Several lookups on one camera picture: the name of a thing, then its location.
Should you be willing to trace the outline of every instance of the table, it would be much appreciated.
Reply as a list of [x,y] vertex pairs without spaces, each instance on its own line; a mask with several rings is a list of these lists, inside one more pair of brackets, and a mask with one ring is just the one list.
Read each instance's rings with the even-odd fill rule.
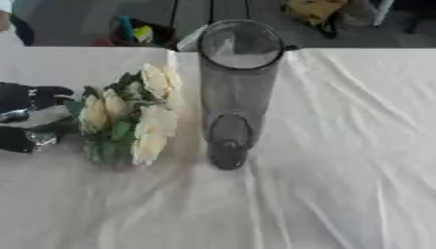
[[246,166],[210,166],[194,53],[2,50],[0,78],[105,85],[144,62],[176,68],[186,106],[156,164],[104,172],[71,137],[0,153],[0,248],[434,248],[434,50],[300,50],[284,58]]

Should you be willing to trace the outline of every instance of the metal part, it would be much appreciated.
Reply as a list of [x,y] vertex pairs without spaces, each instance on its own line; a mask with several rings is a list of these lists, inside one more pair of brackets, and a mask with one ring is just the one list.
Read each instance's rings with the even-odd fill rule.
[[35,144],[34,151],[42,151],[47,147],[57,143],[57,136],[55,133],[36,133],[32,131],[26,131],[25,135],[28,140]]
[[38,90],[37,89],[30,89],[28,91],[28,96],[29,96],[29,100],[30,100],[29,109],[32,110],[32,111],[38,109],[38,107],[36,106],[36,103],[35,103],[35,97],[36,97],[37,94],[38,94]]
[[15,110],[0,114],[0,123],[11,123],[26,121],[29,118],[29,113],[26,109]]

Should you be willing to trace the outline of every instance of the white rose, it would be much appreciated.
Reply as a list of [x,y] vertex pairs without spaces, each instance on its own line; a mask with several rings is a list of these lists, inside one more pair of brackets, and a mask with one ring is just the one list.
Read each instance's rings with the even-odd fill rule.
[[106,105],[106,110],[112,124],[128,115],[128,107],[126,103],[117,95],[117,93],[113,89],[107,89],[103,93],[103,97]]
[[141,107],[141,121],[136,126],[135,137],[142,134],[160,132],[166,136],[174,136],[177,129],[177,113],[162,106]]
[[108,122],[104,101],[89,95],[85,100],[85,107],[80,113],[79,121],[84,133],[94,134],[103,129]]
[[133,164],[151,165],[166,145],[166,136],[160,132],[143,134],[132,146]]
[[150,64],[145,64],[141,71],[145,89],[151,92],[156,98],[164,99],[169,91],[170,84],[165,73]]
[[169,91],[166,94],[165,106],[169,110],[178,112],[183,106],[183,98],[181,95],[182,81],[180,76],[174,70],[166,69],[164,70],[164,73],[170,85]]
[[136,126],[136,141],[132,145],[133,163],[150,165],[166,145],[167,137],[174,136],[177,114],[161,106],[142,107],[140,123]]

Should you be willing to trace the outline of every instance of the yellow object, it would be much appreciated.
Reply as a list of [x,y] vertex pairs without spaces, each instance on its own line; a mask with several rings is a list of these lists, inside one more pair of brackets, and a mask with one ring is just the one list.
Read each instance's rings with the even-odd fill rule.
[[133,36],[139,43],[151,43],[153,42],[153,29],[147,25],[135,28],[133,29]]
[[327,20],[347,0],[289,0],[287,13],[316,26]]

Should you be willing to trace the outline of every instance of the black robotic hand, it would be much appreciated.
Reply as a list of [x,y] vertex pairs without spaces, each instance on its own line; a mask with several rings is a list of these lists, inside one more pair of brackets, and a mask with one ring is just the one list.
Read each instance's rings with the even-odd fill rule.
[[[0,124],[23,122],[29,111],[63,105],[73,90],[63,87],[29,87],[0,83]],[[31,153],[58,143],[72,127],[71,118],[33,128],[0,126],[0,150]]]
[[63,105],[73,90],[63,87],[30,87],[0,82],[0,123],[23,122],[29,111]]

